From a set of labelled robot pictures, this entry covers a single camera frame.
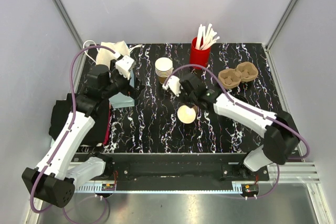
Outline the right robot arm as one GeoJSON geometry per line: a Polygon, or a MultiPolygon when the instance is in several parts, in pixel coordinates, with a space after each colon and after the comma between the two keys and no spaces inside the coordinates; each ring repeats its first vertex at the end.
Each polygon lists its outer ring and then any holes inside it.
{"type": "Polygon", "coordinates": [[[263,145],[248,152],[236,168],[239,176],[250,180],[257,172],[270,164],[285,164],[300,143],[292,116],[258,109],[225,94],[220,88],[208,88],[192,73],[180,81],[182,96],[200,109],[232,119],[253,130],[264,139],[263,145]]]}

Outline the light blue paper bag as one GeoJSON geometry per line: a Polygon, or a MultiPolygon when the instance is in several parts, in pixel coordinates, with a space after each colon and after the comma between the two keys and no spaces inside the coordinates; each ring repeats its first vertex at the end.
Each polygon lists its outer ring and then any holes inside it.
{"type": "MultiPolygon", "coordinates": [[[[84,48],[82,51],[90,49],[98,49],[99,52],[107,50],[112,53],[110,65],[95,65],[87,74],[87,84],[82,94],[76,98],[76,103],[82,108],[98,108],[102,101],[109,100],[111,97],[117,95],[119,92],[118,87],[113,81],[112,73],[118,71],[115,63],[121,55],[113,49],[104,45],[92,45],[84,48]]],[[[144,89],[144,85],[139,80],[139,95],[144,89]]]]}

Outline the single brown paper cup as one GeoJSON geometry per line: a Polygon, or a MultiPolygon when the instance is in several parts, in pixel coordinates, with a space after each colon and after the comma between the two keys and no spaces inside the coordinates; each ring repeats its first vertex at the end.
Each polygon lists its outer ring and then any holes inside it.
{"type": "Polygon", "coordinates": [[[190,124],[195,121],[198,114],[198,107],[182,105],[177,111],[178,119],[184,124],[190,124]]]}

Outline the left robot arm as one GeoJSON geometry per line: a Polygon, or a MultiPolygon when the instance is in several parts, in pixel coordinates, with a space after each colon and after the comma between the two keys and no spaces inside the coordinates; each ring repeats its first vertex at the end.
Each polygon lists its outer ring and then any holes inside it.
{"type": "Polygon", "coordinates": [[[106,65],[95,65],[87,74],[87,87],[81,94],[70,93],[65,103],[70,105],[63,129],[54,145],[35,168],[25,168],[23,182],[30,193],[30,200],[43,200],[63,208],[73,197],[77,188],[99,176],[103,180],[113,175],[112,159],[95,154],[75,168],[70,162],[89,132],[93,138],[105,137],[109,118],[109,99],[122,93],[136,99],[141,81],[133,74],[133,65],[116,63],[110,70],[106,65]]]}

